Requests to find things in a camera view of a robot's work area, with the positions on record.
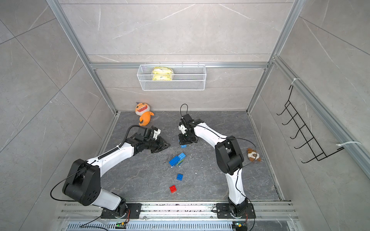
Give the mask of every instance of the gray marble floor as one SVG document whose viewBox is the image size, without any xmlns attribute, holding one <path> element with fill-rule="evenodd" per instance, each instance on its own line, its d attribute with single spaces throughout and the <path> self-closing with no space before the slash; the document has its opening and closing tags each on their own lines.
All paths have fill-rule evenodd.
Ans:
<svg viewBox="0 0 370 231">
<path fill-rule="evenodd" d="M 201 119 L 223 135 L 233 135 L 251 140 L 257 145 L 252 126 L 243 111 L 189 111 L 193 119 Z M 109 140 L 107 150 L 119 144 L 130 125 L 138 124 L 139 116 L 134 112 L 121 112 Z M 178 143 L 179 112 L 154 112 L 148 126 L 161 129 L 161 136 L 171 147 L 160 153 L 144 150 L 122 161 L 101 178 L 102 188 L 114 192 L 128 201 L 205 201 L 227 200 L 228 186 L 224 173 L 216 163 L 215 150 L 204 140 L 180 148 Z M 239 140 L 244 152 L 244 163 L 249 163 L 246 149 L 252 147 L 247 141 Z M 171 168 L 168 161 L 181 152 L 186 158 L 180 166 Z M 183 174 L 182 181 L 176 179 Z M 266 160 L 243 168 L 244 192 L 251 200 L 279 200 Z M 175 185 L 177 192 L 169 187 Z"/>
</svg>

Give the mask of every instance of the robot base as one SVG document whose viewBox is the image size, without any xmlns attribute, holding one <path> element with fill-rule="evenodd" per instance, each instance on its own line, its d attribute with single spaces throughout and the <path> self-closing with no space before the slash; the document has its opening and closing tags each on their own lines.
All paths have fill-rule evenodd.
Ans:
<svg viewBox="0 0 370 231">
<path fill-rule="evenodd" d="M 229 205 L 230 204 L 228 204 L 228 203 L 217 203 L 216 204 L 217 218 L 218 219 L 235 219 L 235 217 L 233 217 L 231 215 Z M 245 211 L 243 211 L 243 215 L 241 216 L 241 219 L 246 219 L 247 218 L 245 213 L 247 213 L 248 219 L 256 218 L 256 213 L 255 213 L 255 210 L 253 208 L 253 204 L 251 204 L 251 203 L 248 203 L 248 207 L 246 207 Z"/>
<path fill-rule="evenodd" d="M 138 219 L 140 215 L 140 210 L 141 210 L 141 204 L 140 203 L 133 203 L 133 204 L 126 204 L 127 205 L 127 213 L 124 214 L 123 217 L 120 219 L 126 219 L 128 215 L 128 210 L 130 210 L 130 218 L 131 219 Z M 101 218 L 102 219 L 117 219 L 116 213 L 104 208 L 103 212 L 101 213 Z"/>
</svg>

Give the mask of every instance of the gray marble wall tile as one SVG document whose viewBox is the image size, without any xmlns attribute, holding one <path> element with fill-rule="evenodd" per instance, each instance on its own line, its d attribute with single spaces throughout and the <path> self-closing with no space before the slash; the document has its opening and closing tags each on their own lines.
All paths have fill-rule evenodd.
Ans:
<svg viewBox="0 0 370 231">
<path fill-rule="evenodd" d="M 85 122 L 59 92 L 1 152 L 2 227 L 20 228 Z"/>
<path fill-rule="evenodd" d="M 106 88 L 141 88 L 137 69 L 97 69 Z"/>
<path fill-rule="evenodd" d="M 289 138 L 296 134 L 298 128 L 294 122 L 290 122 L 286 126 L 282 125 L 290 119 L 287 112 L 280 116 L 277 115 L 283 111 L 284 104 L 289 97 L 289 86 L 290 81 L 283 73 L 274 70 L 266 82 L 261 96 L 283 133 L 325 220 L 331 230 L 366 230 L 370 226 L 369 179 L 345 150 L 321 161 L 313 160 L 307 164 L 301 162 L 313 158 L 312 152 L 307 145 L 301 149 L 293 148 L 301 146 L 305 141 L 301 134 L 298 134 L 296 139 Z M 335 152 L 338 148 L 335 144 L 338 141 L 295 89 L 293 89 L 290 99 L 325 153 Z M 294 112 L 292 108 L 288 109 L 291 113 Z M 300 124 L 300 118 L 297 117 L 296 120 Z M 305 136 L 310 137 L 307 130 L 303 132 Z M 318 152 L 319 147 L 314 142 L 310 142 L 310 144 L 316 154 L 321 153 Z"/>
<path fill-rule="evenodd" d="M 58 92 L 57 86 L 14 38 L 0 44 L 0 150 Z"/>
<path fill-rule="evenodd" d="M 91 62 L 267 62 L 270 55 L 89 55 L 89 58 Z"/>
<path fill-rule="evenodd" d="M 55 18 L 45 0 L 0 1 L 0 20 L 14 36 Z"/>
<path fill-rule="evenodd" d="M 61 91 L 86 120 L 101 98 L 99 89 L 84 67 L 66 83 Z"/>
<path fill-rule="evenodd" d="M 370 53 L 370 1 L 308 0 L 300 16 Z"/>
<path fill-rule="evenodd" d="M 108 88 L 140 88 L 137 69 L 98 69 Z M 206 87 L 256 87 L 262 68 L 208 68 Z"/>
<path fill-rule="evenodd" d="M 244 111 L 255 87 L 206 88 L 203 91 L 143 91 L 141 88 L 107 88 L 118 110 L 131 111 L 136 102 L 148 103 L 152 110 L 178 110 L 187 103 L 192 110 Z"/>
<path fill-rule="evenodd" d="M 183 4 L 194 3 L 193 0 L 59 0 L 60 4 Z M 202 3 L 292 3 L 293 0 L 197 0 Z"/>
<path fill-rule="evenodd" d="M 291 6 L 64 4 L 62 8 L 90 55 L 167 55 L 269 54 Z"/>
<path fill-rule="evenodd" d="M 104 98 L 101 97 L 87 122 L 95 130 L 95 132 L 98 133 L 100 138 L 103 138 L 108 129 L 109 123 L 112 120 L 112 117 L 112 111 L 108 107 L 108 104 L 105 102 Z"/>
<path fill-rule="evenodd" d="M 256 87 L 263 68 L 208 68 L 206 87 Z"/>
<path fill-rule="evenodd" d="M 91 128 L 88 123 L 85 123 L 81 132 L 73 142 L 72 146 L 64 156 L 50 180 L 46 184 L 40 197 L 31 209 L 25 222 L 21 227 L 23 230 L 53 230 L 51 227 L 57 219 L 56 208 L 62 202 L 57 202 L 51 199 L 50 190 L 61 180 L 67 177 L 72 163 L 77 159 L 87 160 L 95 156 L 101 138 Z M 54 191 L 53 196 L 61 200 L 70 200 L 69 197 L 62 193 L 63 184 L 58 185 Z"/>
<path fill-rule="evenodd" d="M 370 150 L 370 55 L 298 18 L 281 57 Z"/>
<path fill-rule="evenodd" d="M 262 97 L 252 118 L 266 149 L 284 199 L 291 200 L 304 230 L 330 231 L 322 212 L 302 175 L 279 126 Z"/>
<path fill-rule="evenodd" d="M 3 43 L 11 38 L 13 38 L 14 35 L 6 28 L 3 22 L 0 21 L 0 43 Z"/>
<path fill-rule="evenodd" d="M 56 19 L 18 36 L 17 39 L 59 89 L 83 66 Z"/>
</svg>

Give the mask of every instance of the aluminum frame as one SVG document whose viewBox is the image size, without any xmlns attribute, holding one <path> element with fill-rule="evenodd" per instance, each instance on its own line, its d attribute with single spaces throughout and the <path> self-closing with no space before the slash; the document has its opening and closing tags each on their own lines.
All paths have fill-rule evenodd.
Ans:
<svg viewBox="0 0 370 231">
<path fill-rule="evenodd" d="M 243 221 L 244 219 L 217 219 L 212 209 L 217 203 L 227 201 L 173 201 L 155 202 L 139 201 L 127 203 L 141 203 L 141 213 L 138 221 Z M 252 201 L 259 221 L 298 221 L 297 213 L 290 201 Z M 57 221 L 91 220 L 101 215 L 102 208 L 83 206 L 78 202 L 61 204 L 57 208 Z"/>
<path fill-rule="evenodd" d="M 206 68 L 267 68 L 266 62 L 92 62 L 92 69 L 126 69 L 139 68 L 140 65 L 205 65 Z"/>
<path fill-rule="evenodd" d="M 279 56 L 274 56 L 274 63 L 290 82 L 294 78 L 299 78 Z M 293 85 L 340 143 L 356 140 L 302 80 L 294 81 Z M 362 145 L 356 143 L 344 145 L 343 147 L 370 179 L 370 154 L 367 150 Z"/>
<path fill-rule="evenodd" d="M 288 18 L 286 19 L 285 25 L 283 27 L 283 30 L 280 33 L 280 36 L 278 38 L 278 42 L 276 43 L 274 49 L 272 50 L 271 56 L 268 61 L 268 67 L 263 72 L 261 79 L 259 80 L 256 90 L 248 104 L 247 107 L 247 113 L 251 113 L 253 110 L 254 105 L 257 102 L 258 96 L 261 94 L 261 91 L 263 89 L 263 86 L 265 85 L 267 78 L 273 68 L 273 62 L 272 59 L 274 56 L 279 55 L 281 50 L 283 49 L 286 39 L 288 38 L 290 32 L 292 31 L 292 28 L 302 11 L 303 6 L 305 5 L 306 0 L 295 0 L 292 6 L 292 9 L 289 12 Z"/>
<path fill-rule="evenodd" d="M 59 21 L 60 25 L 62 26 L 65 34 L 67 35 L 68 39 L 70 40 L 73 48 L 76 50 L 78 56 L 80 57 L 82 63 L 85 65 L 87 71 L 89 72 L 90 76 L 92 77 L 94 83 L 98 87 L 100 93 L 102 94 L 104 100 L 107 102 L 109 108 L 111 109 L 112 113 L 115 115 L 118 110 L 114 106 L 112 99 L 110 98 L 107 90 L 105 89 L 104 85 L 100 81 L 100 78 L 95 73 L 95 71 L 90 67 L 90 60 L 83 49 L 80 41 L 78 40 L 76 34 L 74 33 L 71 24 L 69 23 L 66 15 L 62 7 L 60 6 L 58 0 L 46 0 L 49 4 L 51 10 L 54 12 L 55 17 Z"/>
</svg>

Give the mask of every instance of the orange plush shark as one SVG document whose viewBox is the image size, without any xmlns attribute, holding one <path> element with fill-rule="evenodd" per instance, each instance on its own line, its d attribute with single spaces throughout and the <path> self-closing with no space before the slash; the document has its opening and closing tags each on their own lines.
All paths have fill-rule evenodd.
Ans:
<svg viewBox="0 0 370 231">
<path fill-rule="evenodd" d="M 147 103 L 138 103 L 135 108 L 136 115 L 139 115 L 139 125 L 146 126 L 150 122 L 150 116 L 154 115 L 150 111 L 150 107 Z"/>
</svg>

